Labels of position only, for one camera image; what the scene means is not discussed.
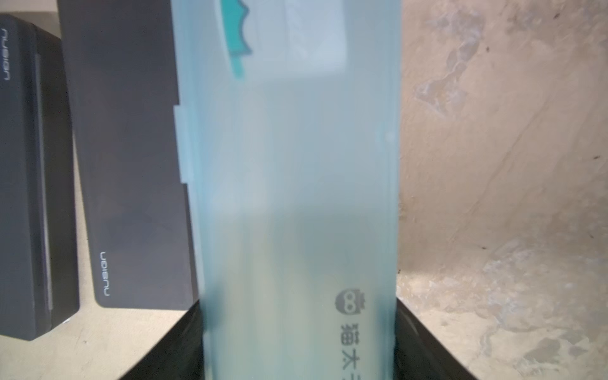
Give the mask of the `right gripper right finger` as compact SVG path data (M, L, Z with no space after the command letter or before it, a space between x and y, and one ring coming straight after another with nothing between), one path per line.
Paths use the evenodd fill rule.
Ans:
M477 380L400 299L396 304L393 379Z

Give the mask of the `light blue pencil case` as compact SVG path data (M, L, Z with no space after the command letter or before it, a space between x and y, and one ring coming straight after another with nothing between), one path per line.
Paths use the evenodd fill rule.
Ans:
M401 3L171 10L205 378L393 378Z

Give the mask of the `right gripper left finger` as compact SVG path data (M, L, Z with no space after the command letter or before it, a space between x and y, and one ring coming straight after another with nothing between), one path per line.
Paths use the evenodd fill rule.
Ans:
M205 379L203 321L196 302L121 379Z

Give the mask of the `black pencil case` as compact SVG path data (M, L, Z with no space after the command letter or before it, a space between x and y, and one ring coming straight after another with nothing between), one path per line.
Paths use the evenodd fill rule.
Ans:
M61 41L1 16L1 333L35 340L79 310L71 111Z
M197 300L168 1L61 1L93 289L107 308Z

